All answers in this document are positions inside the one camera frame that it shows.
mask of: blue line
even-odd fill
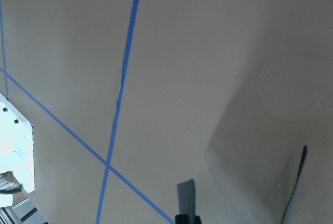
[[[5,70],[0,67],[0,71],[5,73]],[[63,122],[61,122],[57,117],[55,117],[50,110],[48,110],[45,106],[43,106],[35,97],[31,95],[22,85],[20,85],[12,76],[7,74],[9,80],[11,80],[17,87],[21,89],[32,101],[34,101],[39,107],[41,107],[49,116],[51,116],[61,127],[63,127],[72,137],[74,137],[79,143],[81,143],[86,148],[89,147],[80,137],[78,137],[72,130],[70,130]],[[107,162],[97,154],[90,147],[87,148],[93,152],[93,155],[104,165],[107,165]],[[138,196],[140,196],[149,206],[151,206],[158,214],[160,214],[165,220],[167,220],[170,224],[174,224],[174,221],[164,213],[154,202],[152,202],[148,197],[146,197],[143,193],[140,192],[130,181],[128,181],[123,175],[121,175],[115,168],[109,166],[111,172],[113,172],[119,179],[121,179],[128,187],[130,187]]]
[[[9,100],[8,94],[8,82],[7,82],[7,66],[6,66],[6,55],[5,55],[5,37],[4,37],[4,25],[2,21],[2,4],[0,0],[0,28],[1,28],[1,49],[2,49],[2,57],[4,61],[4,70],[5,70],[5,85],[6,85],[6,98]]]
[[[124,176],[122,176],[115,168],[110,166],[110,170],[119,177],[127,186],[129,186],[138,196],[140,196],[149,206],[151,206],[156,212],[158,212],[168,223],[175,224],[165,212],[163,212],[158,206],[155,205],[148,197],[146,197],[140,190],[138,190],[133,184],[130,183]]]
[[[107,165],[105,166],[103,182],[102,182],[102,186],[101,186],[101,190],[100,190],[98,209],[97,209],[97,215],[96,215],[96,224],[99,224],[99,222],[100,222],[100,216],[101,216],[101,212],[102,212],[102,208],[103,208],[105,190],[106,190],[106,185],[108,182],[109,165],[111,165],[114,140],[116,138],[118,118],[119,118],[120,107],[121,107],[121,99],[123,96],[124,84],[125,84],[126,73],[127,73],[127,66],[129,63],[129,57],[130,57],[130,52],[131,52],[133,32],[134,32],[134,27],[135,27],[135,20],[136,20],[136,13],[137,13],[138,5],[139,5],[139,0],[133,0],[130,24],[129,24],[129,29],[127,32],[126,46],[125,46],[124,57],[123,57],[120,89],[119,89],[119,94],[118,94],[118,98],[117,98],[116,113],[114,114],[113,122],[112,122],[110,144],[109,144],[108,156],[106,159]]]

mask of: gray surface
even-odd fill
[[[140,0],[113,166],[171,218],[194,178],[203,223],[279,223],[307,144],[292,223],[331,223],[331,1]],[[131,4],[3,0],[8,72],[103,157]],[[35,128],[34,204],[94,223],[103,165],[9,93]],[[110,222],[166,221],[111,176]]]

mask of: floor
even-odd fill
[[[332,223],[331,2],[1,0],[29,198],[49,223],[174,223],[194,178],[203,223],[280,223],[307,144],[292,223]]]

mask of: blue tape strip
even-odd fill
[[[4,25],[2,20],[2,3],[0,0],[0,29],[1,29],[1,49],[2,49],[2,57],[4,61],[4,71],[5,71],[5,86],[6,86],[6,98],[9,99],[8,94],[8,81],[7,81],[7,65],[6,65],[6,52],[5,52],[5,37],[4,37]]]
[[[5,70],[0,67],[0,71],[5,73]],[[18,88],[21,89],[32,101],[34,101],[39,107],[41,107],[50,117],[52,117],[61,127],[63,127],[72,137],[74,137],[79,143],[81,143],[87,150],[89,150],[94,157],[96,157],[101,163],[107,165],[107,162],[97,154],[92,148],[90,148],[78,135],[76,135],[70,128],[68,128],[62,121],[60,121],[50,110],[42,105],[30,92],[28,92],[22,85],[20,85],[12,76],[7,74],[10,81],[12,81]],[[168,223],[174,224],[174,221],[163,212],[154,202],[146,197],[139,189],[137,189],[130,181],[128,181],[123,175],[121,175],[115,168],[109,166],[111,172],[113,172],[119,179],[121,179],[129,188],[131,188],[138,196],[141,197],[149,206],[151,206],[157,213],[159,213]]]
[[[139,4],[139,0],[133,0],[130,24],[129,24],[129,29],[127,32],[126,46],[125,46],[124,57],[123,57],[120,89],[119,89],[119,94],[118,94],[118,98],[117,98],[116,113],[114,114],[113,122],[112,122],[110,144],[109,144],[108,155],[107,155],[107,159],[106,159],[107,165],[105,166],[103,182],[102,182],[102,186],[101,186],[101,190],[100,190],[98,209],[97,209],[97,215],[96,215],[96,224],[99,224],[99,222],[100,222],[100,217],[101,217],[101,212],[102,212],[103,202],[104,202],[104,196],[105,196],[105,190],[106,190],[106,185],[108,182],[109,165],[111,164],[114,140],[116,138],[118,118],[119,118],[121,100],[122,100],[122,96],[123,96],[124,84],[125,84],[125,79],[126,79],[127,66],[128,66],[130,52],[131,52],[133,32],[134,32],[134,27],[135,27],[135,20],[136,20],[138,4]]]

